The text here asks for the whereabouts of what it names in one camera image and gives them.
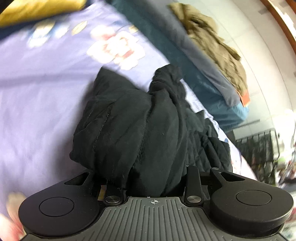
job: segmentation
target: yellow pillow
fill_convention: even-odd
[[[82,9],[86,0],[14,0],[1,14],[0,27]]]

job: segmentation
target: teal fabric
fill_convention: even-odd
[[[181,68],[185,82],[223,131],[232,130],[247,118],[248,108],[244,108],[241,103],[228,107],[218,89],[157,26],[136,9],[135,5],[124,0],[109,0],[109,3],[124,14],[171,64]]]

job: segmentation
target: metal screw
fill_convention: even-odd
[[[199,196],[189,196],[189,197],[187,197],[187,201],[192,202],[192,203],[198,203],[201,200],[202,199]]]
[[[107,203],[112,203],[112,204],[118,203],[120,201],[120,197],[118,197],[118,196],[109,196],[109,197],[105,198],[105,201]]]

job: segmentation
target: circular cap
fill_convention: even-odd
[[[74,203],[71,199],[65,197],[53,197],[44,200],[39,210],[49,217],[60,217],[70,213],[74,208]]]
[[[120,197],[118,197],[118,196],[109,196],[109,197],[106,197],[105,201],[108,202],[108,203],[112,203],[112,204],[118,203],[120,201]]]
[[[262,206],[271,201],[271,196],[259,190],[246,190],[237,194],[237,200],[251,206]]]
[[[189,197],[187,197],[187,201],[192,202],[192,203],[198,203],[201,200],[202,199],[199,196],[189,196]]]

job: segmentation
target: black garment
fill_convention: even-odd
[[[70,158],[135,196],[171,193],[186,165],[229,170],[228,144],[217,139],[203,111],[192,112],[180,79],[178,68],[164,66],[146,93],[101,68]]]

